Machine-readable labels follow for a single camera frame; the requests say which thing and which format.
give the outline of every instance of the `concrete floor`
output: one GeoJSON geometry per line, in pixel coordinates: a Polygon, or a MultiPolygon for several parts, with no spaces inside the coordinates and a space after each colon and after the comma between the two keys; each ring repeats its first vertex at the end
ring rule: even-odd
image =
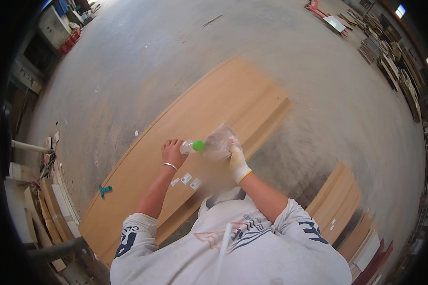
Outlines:
{"type": "MultiPolygon", "coordinates": [[[[356,50],[365,35],[335,35],[307,0],[107,0],[63,58],[19,139],[56,153],[79,213],[115,163],[180,94],[233,55],[256,64],[296,104],[250,167],[289,197],[316,192],[342,159],[375,217],[394,240],[394,264],[417,220],[424,183],[421,124],[401,92],[356,50]],[[202,25],[223,14],[211,25],[202,25]]],[[[349,7],[323,0],[330,14],[349,7]]],[[[16,153],[37,169],[38,157],[16,153]]]]}

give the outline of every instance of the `plastic bottle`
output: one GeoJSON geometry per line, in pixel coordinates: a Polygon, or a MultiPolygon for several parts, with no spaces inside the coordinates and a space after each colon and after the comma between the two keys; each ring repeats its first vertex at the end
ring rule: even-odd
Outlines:
{"type": "Polygon", "coordinates": [[[197,151],[202,151],[204,149],[204,143],[201,140],[186,140],[179,147],[179,151],[183,155],[188,155],[195,153],[197,151]]]}

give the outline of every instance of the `gray sweatshirt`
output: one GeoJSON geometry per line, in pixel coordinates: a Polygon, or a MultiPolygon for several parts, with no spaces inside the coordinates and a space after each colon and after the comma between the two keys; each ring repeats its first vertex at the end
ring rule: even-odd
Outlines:
{"type": "Polygon", "coordinates": [[[190,233],[162,249],[154,239],[157,220],[130,215],[111,265],[111,284],[211,284],[227,223],[233,229],[219,284],[352,282],[346,260],[295,200],[288,200],[272,224],[249,198],[210,209],[204,201],[190,233]]]}

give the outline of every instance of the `white work glove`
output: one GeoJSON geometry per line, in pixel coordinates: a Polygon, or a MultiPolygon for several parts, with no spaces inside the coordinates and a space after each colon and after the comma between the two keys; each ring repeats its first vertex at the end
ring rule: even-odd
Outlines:
{"type": "Polygon", "coordinates": [[[231,152],[229,167],[233,173],[234,180],[239,185],[241,180],[251,173],[252,170],[245,162],[244,153],[235,143],[230,144],[228,150],[231,152]]]}

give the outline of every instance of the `red pallet jack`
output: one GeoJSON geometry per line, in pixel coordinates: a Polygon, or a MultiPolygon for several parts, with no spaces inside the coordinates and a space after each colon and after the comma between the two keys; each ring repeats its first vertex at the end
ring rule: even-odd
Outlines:
{"type": "MultiPolygon", "coordinates": [[[[309,0],[309,2],[306,5],[304,5],[304,8],[314,12],[317,16],[319,16],[322,19],[330,16],[329,14],[325,14],[323,11],[319,10],[319,0],[309,0]]],[[[344,37],[347,37],[347,31],[345,29],[341,32],[341,34],[344,37]]]]}

